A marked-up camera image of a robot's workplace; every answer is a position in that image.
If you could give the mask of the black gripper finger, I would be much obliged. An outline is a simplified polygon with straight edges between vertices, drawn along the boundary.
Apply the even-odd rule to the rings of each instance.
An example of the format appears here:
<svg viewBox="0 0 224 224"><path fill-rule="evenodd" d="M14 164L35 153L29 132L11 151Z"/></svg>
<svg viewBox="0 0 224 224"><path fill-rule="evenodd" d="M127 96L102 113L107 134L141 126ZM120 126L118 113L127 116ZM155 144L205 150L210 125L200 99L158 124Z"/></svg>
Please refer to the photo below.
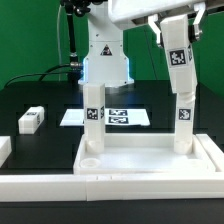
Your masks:
<svg viewBox="0 0 224 224"><path fill-rule="evenodd" d="M148 17L148 25L156 35L156 44L159 48L163 47L163 41L162 41L162 33L157 25L157 22L159 21L159 17L157 14L151 15Z"/></svg>
<svg viewBox="0 0 224 224"><path fill-rule="evenodd" d="M204 2L195 4L194 11L196 12L196 17L193 24L188 27L188 35L191 42L199 41L202 35L200 23L206 14L206 4Z"/></svg>

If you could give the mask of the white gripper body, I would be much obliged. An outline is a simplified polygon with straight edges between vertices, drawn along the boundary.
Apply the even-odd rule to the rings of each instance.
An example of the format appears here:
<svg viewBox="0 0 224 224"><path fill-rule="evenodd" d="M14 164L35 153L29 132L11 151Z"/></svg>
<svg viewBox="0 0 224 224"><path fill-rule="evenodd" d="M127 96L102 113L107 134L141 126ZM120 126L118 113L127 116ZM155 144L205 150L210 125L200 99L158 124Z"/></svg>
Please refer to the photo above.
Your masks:
<svg viewBox="0 0 224 224"><path fill-rule="evenodd" d="M127 30L147 24L149 16L193 14L201 5L213 10L224 7L224 0L108 0L108 16L119 29Z"/></svg>

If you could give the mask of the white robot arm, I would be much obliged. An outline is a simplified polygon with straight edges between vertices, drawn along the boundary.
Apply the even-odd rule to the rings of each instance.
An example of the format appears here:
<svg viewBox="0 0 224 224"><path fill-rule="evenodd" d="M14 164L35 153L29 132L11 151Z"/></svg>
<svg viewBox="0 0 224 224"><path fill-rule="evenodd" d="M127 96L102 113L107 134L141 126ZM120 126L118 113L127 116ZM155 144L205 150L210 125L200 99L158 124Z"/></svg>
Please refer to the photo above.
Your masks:
<svg viewBox="0 0 224 224"><path fill-rule="evenodd" d="M219 7L224 0L84 0L77 8L79 15L88 16L83 80L115 88L132 84L123 32L147 25L165 50L173 90L193 91L197 78L192 43L200 39L204 15Z"/></svg>

